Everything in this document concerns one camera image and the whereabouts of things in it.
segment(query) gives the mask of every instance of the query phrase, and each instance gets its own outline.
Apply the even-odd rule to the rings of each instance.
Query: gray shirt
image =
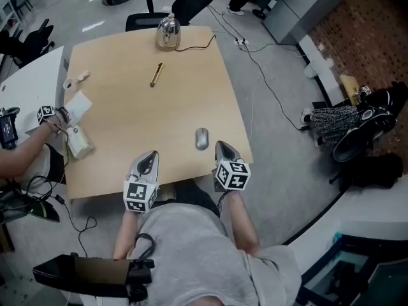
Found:
[[[147,286],[149,306],[184,306],[204,296],[228,306],[295,301],[300,273],[287,246],[269,247],[252,257],[235,247],[211,211],[179,203],[147,212],[138,227],[156,242],[150,257],[156,267]],[[149,245],[139,238],[129,258],[138,258]]]

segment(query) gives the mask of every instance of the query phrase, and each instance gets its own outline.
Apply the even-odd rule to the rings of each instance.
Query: light wood tabletop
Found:
[[[209,27],[182,27],[179,50],[206,46]],[[105,36],[76,45],[68,76],[91,75],[78,89],[92,101],[80,120],[95,150],[66,168],[69,198],[123,191],[132,161],[159,152],[160,184],[208,175],[215,168],[214,148],[223,140],[245,162],[252,154],[240,110],[216,40],[204,50],[162,52],[156,29]],[[150,81],[162,62],[154,87]],[[66,91],[65,103],[74,95]],[[210,145],[195,146],[195,132],[207,128]]]

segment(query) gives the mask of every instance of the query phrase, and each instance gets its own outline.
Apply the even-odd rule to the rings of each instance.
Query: white desk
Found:
[[[37,111],[43,105],[62,106],[66,78],[62,51],[55,49],[12,74],[0,85],[0,107],[17,106],[15,126],[28,132],[38,127]]]

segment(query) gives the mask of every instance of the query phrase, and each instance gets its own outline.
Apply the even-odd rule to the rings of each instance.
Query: white cube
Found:
[[[41,124],[44,119],[55,115],[54,107],[50,105],[43,105],[37,112],[38,124]]]
[[[248,163],[221,161],[215,174],[224,189],[243,191],[251,176]]]
[[[123,202],[126,210],[142,213],[149,211],[156,199],[158,187],[158,184],[125,180],[123,183]]]

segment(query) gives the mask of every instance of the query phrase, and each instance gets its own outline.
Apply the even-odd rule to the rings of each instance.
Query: screen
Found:
[[[1,117],[0,118],[0,128],[1,135],[3,137],[4,144],[10,143],[17,139],[14,135],[13,123],[11,122],[11,117]]]

